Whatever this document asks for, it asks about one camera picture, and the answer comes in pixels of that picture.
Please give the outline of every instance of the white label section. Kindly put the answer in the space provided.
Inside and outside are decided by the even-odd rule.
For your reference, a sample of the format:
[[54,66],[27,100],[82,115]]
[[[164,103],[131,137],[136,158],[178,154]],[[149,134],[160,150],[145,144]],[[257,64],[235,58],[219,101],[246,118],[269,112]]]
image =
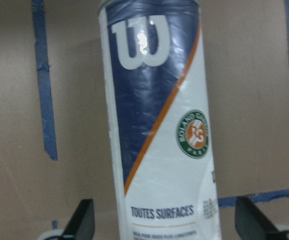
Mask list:
[[207,153],[186,155],[177,143],[182,117],[209,110],[202,35],[191,68],[148,148],[125,197],[132,240],[219,240],[211,131]]

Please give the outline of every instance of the thin orange line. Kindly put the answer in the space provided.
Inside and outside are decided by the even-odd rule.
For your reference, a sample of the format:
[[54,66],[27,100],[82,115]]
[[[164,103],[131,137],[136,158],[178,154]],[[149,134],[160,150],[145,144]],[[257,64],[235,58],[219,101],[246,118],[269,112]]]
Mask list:
[[189,223],[182,224],[182,225],[171,225],[171,226],[148,226],[148,225],[141,225],[141,224],[136,224],[136,223],[133,223],[133,225],[139,226],[139,227],[144,227],[144,228],[166,229],[166,228],[185,227],[185,226],[193,225],[193,224],[196,224],[196,223],[197,223],[197,222],[193,221],[193,222],[189,222]]
[[199,43],[199,37],[200,37],[200,24],[198,26],[198,31],[197,31],[197,35],[196,35],[196,38],[195,38],[195,41],[194,41],[194,45],[193,45],[193,48],[191,50],[191,53],[190,53],[190,56],[189,56],[189,59],[188,59],[188,62],[186,64],[186,66],[184,67],[183,69],[183,72],[181,74],[181,77],[178,79],[178,81],[176,82],[172,92],[170,93],[169,97],[167,98],[157,120],[155,121],[148,137],[146,138],[140,152],[139,152],[139,155],[138,157],[136,158],[135,160],[135,163],[129,173],[129,176],[125,182],[125,185],[124,185],[124,195],[127,195],[128,193],[128,190],[129,190],[129,187],[130,187],[130,184],[151,144],[151,142],[153,141],[161,123],[163,122],[171,104],[173,103],[174,99],[176,98],[176,95],[177,93],[179,92],[179,89],[181,87],[181,85],[183,84],[184,80],[186,79],[186,76],[188,74],[188,71],[190,69],[190,66],[194,60],[194,56],[195,56],[195,53],[196,53],[196,50],[197,50],[197,47],[198,47],[198,43]]

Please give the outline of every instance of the round green logo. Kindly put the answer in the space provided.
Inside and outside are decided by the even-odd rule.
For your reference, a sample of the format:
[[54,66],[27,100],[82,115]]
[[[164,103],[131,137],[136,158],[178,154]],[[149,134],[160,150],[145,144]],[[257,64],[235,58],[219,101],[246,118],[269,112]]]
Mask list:
[[192,110],[178,124],[177,142],[181,150],[191,158],[202,158],[208,150],[209,134],[205,115]]

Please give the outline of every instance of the dark blue label section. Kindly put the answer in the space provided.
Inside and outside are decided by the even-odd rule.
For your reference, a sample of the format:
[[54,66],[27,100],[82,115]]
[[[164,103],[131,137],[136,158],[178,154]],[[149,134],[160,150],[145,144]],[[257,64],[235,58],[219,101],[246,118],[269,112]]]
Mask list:
[[[198,5],[194,0],[114,0],[106,6],[106,13],[123,179],[126,183],[147,136],[187,64],[198,31]],[[142,27],[145,28],[143,33],[147,33],[147,54],[154,56],[162,38],[161,35],[158,37],[161,28],[158,22],[151,20],[151,16],[161,16],[166,20],[169,39],[163,42],[169,46],[160,47],[169,47],[168,56],[160,65],[150,66],[153,65],[151,62],[143,60],[136,68],[126,69],[121,63],[121,52],[119,59],[115,27],[124,21],[128,47],[124,51],[136,62],[141,42],[135,36],[142,31],[139,27],[137,30],[137,21],[133,21],[135,25],[132,25],[130,20],[145,17],[146,24]]]

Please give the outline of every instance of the wilson logo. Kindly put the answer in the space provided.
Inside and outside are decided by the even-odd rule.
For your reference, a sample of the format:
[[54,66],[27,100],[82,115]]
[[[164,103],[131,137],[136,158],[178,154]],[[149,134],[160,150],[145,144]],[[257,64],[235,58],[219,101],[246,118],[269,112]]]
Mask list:
[[[148,44],[148,24],[154,25],[157,33],[158,47],[154,54]],[[129,54],[127,28],[133,28],[135,56]],[[164,15],[152,15],[131,18],[112,25],[112,33],[116,35],[118,58],[127,70],[139,68],[143,63],[157,67],[166,62],[170,51],[170,33]]]
[[193,110],[182,117],[177,128],[177,142],[188,156],[202,158],[208,150],[208,124],[201,111]]

